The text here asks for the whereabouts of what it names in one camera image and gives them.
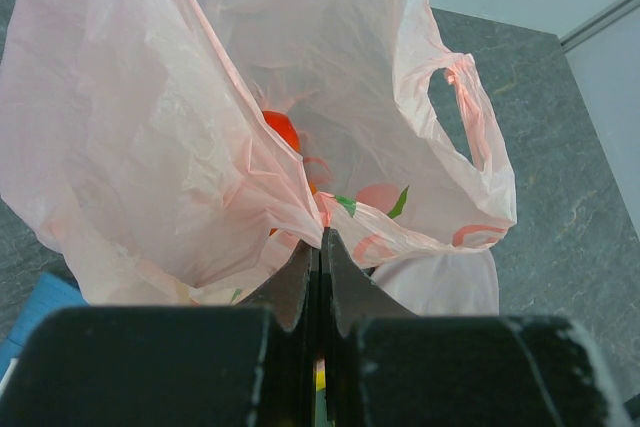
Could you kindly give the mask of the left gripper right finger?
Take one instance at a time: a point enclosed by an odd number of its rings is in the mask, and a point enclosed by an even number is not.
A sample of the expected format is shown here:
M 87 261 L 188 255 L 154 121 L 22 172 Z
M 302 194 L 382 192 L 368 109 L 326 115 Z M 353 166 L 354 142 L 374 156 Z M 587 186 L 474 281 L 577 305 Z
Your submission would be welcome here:
M 326 229 L 320 250 L 327 414 L 336 426 L 626 426 L 605 361 L 556 316 L 420 317 Z

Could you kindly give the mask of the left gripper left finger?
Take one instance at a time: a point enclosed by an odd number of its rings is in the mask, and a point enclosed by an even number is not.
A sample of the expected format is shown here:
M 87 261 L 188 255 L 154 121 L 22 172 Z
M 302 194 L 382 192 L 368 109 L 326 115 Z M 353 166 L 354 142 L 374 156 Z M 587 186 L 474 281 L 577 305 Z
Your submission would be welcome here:
M 316 252 L 233 306 L 73 307 L 29 336 L 5 426 L 310 426 Z

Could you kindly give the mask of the red-yellow apple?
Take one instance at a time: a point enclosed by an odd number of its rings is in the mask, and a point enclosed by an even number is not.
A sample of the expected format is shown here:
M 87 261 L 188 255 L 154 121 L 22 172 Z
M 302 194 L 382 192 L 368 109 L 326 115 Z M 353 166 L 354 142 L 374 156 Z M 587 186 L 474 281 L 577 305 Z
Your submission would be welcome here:
M 283 113 L 264 110 L 262 112 L 266 123 L 296 152 L 300 152 L 300 140 L 298 133 L 289 119 Z

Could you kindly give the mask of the pink plastic bag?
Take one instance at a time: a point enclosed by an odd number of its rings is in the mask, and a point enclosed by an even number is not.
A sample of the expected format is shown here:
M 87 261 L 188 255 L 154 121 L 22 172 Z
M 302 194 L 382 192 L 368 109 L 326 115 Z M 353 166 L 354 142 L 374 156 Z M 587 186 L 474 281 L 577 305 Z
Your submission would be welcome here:
M 517 221 L 474 59 L 429 0 L 16 0 L 1 196 L 103 304 L 237 302 L 326 228 L 367 268 Z

